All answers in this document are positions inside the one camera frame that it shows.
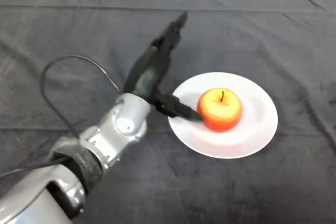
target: dark gray fabric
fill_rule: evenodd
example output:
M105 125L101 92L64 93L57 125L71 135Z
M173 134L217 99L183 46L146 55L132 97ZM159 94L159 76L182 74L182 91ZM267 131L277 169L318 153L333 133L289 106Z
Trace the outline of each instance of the dark gray fabric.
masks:
M182 9L189 20L162 90L200 73L240 74L274 99L278 131L257 154L214 159L184 146L153 111L146 138L75 223L336 223L336 0L0 0L0 170L38 161L66 130L39 95L48 61L90 57L122 86ZM48 84L81 130L117 96L78 60L60 63Z

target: white plate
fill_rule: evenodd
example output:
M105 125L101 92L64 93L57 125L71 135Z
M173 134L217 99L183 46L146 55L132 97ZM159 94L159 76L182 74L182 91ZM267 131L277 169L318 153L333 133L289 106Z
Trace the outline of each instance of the white plate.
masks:
M204 73L183 82L173 95L196 110L201 95L213 88L230 89L240 98L239 123L225 133L215 133L203 123L168 118L176 136L194 151L217 158L246 157L264 148L275 134L278 114L272 99L254 82L232 73Z

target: gray tablecloth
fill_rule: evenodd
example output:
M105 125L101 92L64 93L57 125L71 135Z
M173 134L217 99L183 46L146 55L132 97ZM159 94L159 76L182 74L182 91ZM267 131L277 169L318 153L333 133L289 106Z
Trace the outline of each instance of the gray tablecloth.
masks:
M152 112L75 223L336 223L336 0L0 0L0 170L36 163L66 127L38 77L63 55L90 57L121 87L135 59L182 10L189 20L161 89L220 71L274 99L279 126L241 159L187 148ZM117 93L95 67L69 60L48 94L83 130ZM2 182L2 191L11 186Z

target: black cable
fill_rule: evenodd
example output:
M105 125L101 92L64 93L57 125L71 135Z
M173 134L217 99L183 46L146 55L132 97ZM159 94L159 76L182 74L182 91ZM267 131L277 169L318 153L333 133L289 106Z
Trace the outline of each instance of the black cable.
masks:
M48 72L48 70L56 63L65 60L65 59L69 59L69 58L78 58L78 59L82 59L82 60L86 60L92 64L94 64L97 68L99 68L103 74L106 76L106 78L109 80L109 82L113 85L113 87L119 92L121 93L120 89L118 88L118 86L113 82L113 80L111 79L111 77L106 73L106 71L95 61L86 58L84 56L79 56L79 55L69 55L69 56L64 56L62 58L58 58L56 60L51 61L42 71L41 77L40 77L40 91L41 91L41 95L44 98L44 100L46 101L46 103L49 105L49 107L59 116L59 118L61 118L61 120L68 126L68 128L70 129L70 132L73 134L73 136L75 138L79 138L79 135L77 133L77 131L75 130L75 128L71 125L71 123L65 118L65 116L62 115L62 113L52 104L52 102L49 100L49 98L46 96L46 92L45 92L45 82L46 82L46 74Z
M56 60L51 61L50 63L48 63L48 65L43 69L41 77L40 77L40 91L41 91L41 95L44 98L44 100L46 101L46 103L49 105L49 107L51 107L51 109L59 116L59 118L69 127L71 133L73 134L73 136L75 138L79 138L79 135L77 133L77 131L75 130L75 128L71 125L71 123L65 118L65 116L63 116L63 114L52 104L52 102L49 100L49 98L46 96L46 92L45 92L45 82L46 82L46 74L48 72L48 70L56 63L65 60L65 59L69 59L69 58L77 58L77 59L82 59L82 60L86 60L92 64L94 64L97 68L99 68L103 74L106 76L106 78L109 80L109 82L113 85L113 87L119 92L121 93L120 89L118 88L118 86L113 82L113 80L111 79L111 77L106 73L106 71L95 61L83 57L83 56L78 56L78 55L69 55L69 56L64 56L62 58L58 58ZM39 168L44 168L44 167L48 167L51 165L57 165L60 164L62 162L65 162L66 160L68 160L69 157L62 157L53 161L49 161L49 162L45 162L42 164L36 164L36 165L27 165L27 166L23 166L21 168L17 168L14 170L10 170L9 172L5 172L0 174L0 179L3 179L7 176L10 176L12 174L16 174L16 173L20 173L20 172L27 172L29 170L34 170L34 169L39 169Z
M59 159L56 159L56 160L53 160L53 161L49 161L49 162L45 162L45 163L42 163L42 164L26 165L26 166L23 166L21 168L17 168L17 169L14 169L14 170L10 170L9 172L5 172L5 173L0 174L0 179L3 179L5 177L10 176L10 175L15 174L15 173L27 172L27 171L30 171L30 170L44 168L44 167L48 167L48 166L52 166L52 165L58 165L58 164L60 164L64 161L66 161L68 158L69 157L62 157L62 158L59 158Z

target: apple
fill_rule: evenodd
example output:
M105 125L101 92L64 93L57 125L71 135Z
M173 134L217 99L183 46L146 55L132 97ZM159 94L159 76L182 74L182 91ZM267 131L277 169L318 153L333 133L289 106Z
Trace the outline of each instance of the apple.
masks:
M206 91L197 103L197 112L203 117L204 125L215 132L225 132L236 126L242 110L239 97L223 88Z

